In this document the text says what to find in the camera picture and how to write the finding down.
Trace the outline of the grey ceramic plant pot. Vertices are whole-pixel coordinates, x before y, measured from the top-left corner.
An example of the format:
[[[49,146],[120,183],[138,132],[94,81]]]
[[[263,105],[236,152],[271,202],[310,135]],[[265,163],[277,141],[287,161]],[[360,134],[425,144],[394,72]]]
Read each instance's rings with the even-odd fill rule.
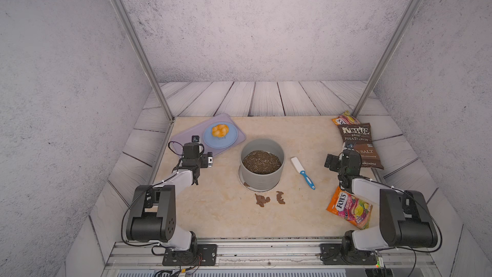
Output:
[[[285,161],[284,151],[277,142],[268,138],[253,140],[241,151],[238,177],[251,191],[272,190],[281,180]]]

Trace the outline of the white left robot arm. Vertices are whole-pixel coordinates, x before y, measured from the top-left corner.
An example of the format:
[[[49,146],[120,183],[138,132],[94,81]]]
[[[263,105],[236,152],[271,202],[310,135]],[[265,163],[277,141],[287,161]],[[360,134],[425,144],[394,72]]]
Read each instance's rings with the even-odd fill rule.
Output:
[[[135,247],[163,248],[165,265],[199,266],[202,255],[196,234],[177,225],[176,199],[188,187],[198,185],[201,169],[213,165],[213,154],[206,152],[198,135],[182,145],[182,153],[169,178],[153,185],[140,185],[124,217],[121,237],[125,244]]]

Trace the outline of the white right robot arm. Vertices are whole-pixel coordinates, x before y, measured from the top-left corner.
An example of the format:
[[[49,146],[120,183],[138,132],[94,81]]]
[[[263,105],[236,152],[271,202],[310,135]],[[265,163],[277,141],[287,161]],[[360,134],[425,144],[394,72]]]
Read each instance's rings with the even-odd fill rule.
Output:
[[[442,232],[423,194],[361,176],[361,166],[361,155],[351,149],[326,158],[325,167],[339,179],[327,211],[357,226],[357,230],[345,232],[338,244],[321,245],[321,261],[325,265],[377,265],[376,253],[381,250],[439,250]]]

